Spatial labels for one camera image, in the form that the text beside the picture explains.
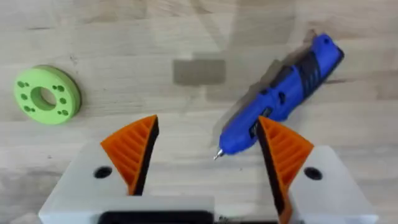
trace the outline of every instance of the wooden table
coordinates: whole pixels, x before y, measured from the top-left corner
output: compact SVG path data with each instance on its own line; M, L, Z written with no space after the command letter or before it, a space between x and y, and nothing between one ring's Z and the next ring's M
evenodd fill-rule
M379 223L397 223L397 10L395 0L1 1L0 223L39 223L82 145L150 114L160 136L145 194L214 195L218 213L274 218L258 145L212 157L225 122L314 32L346 58L285 125L331 145ZM38 64L81 88L69 123L41 125L17 107L14 80Z

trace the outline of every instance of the green 3d-printed part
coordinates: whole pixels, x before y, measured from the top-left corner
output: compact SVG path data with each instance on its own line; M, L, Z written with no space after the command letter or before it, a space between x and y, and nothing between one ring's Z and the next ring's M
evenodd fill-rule
M43 99L42 89L51 92L56 103ZM14 94L19 107L32 119L44 124L60 124L80 108L80 92L75 83L57 68L39 65L21 73Z

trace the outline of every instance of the orange gripper pad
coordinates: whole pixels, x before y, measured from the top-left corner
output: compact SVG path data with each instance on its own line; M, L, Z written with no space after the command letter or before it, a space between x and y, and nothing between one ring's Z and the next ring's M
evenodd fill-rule
M292 215L289 186L313 149L313 144L291 129L263 116L257 136L267 167L279 223L286 224Z
M126 181L129 195L142 195L150 156L158 134L157 116L153 115L123 127L101 142Z

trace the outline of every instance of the center hole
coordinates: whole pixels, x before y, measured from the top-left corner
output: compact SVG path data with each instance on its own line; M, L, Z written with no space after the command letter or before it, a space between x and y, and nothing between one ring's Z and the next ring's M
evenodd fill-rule
M54 94L44 87L34 88L30 93L30 98L33 103L42 110L52 110L57 104L57 99Z

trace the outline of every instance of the metal tip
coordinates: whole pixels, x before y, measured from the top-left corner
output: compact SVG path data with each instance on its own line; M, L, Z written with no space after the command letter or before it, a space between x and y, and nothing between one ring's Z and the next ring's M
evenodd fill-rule
M215 157L213 157L213 159L216 160L217 158L219 158L219 157L221 157L221 156L223 156L223 155L224 155L224 151L223 151L222 149L220 149L220 150L217 152L217 155L216 155Z

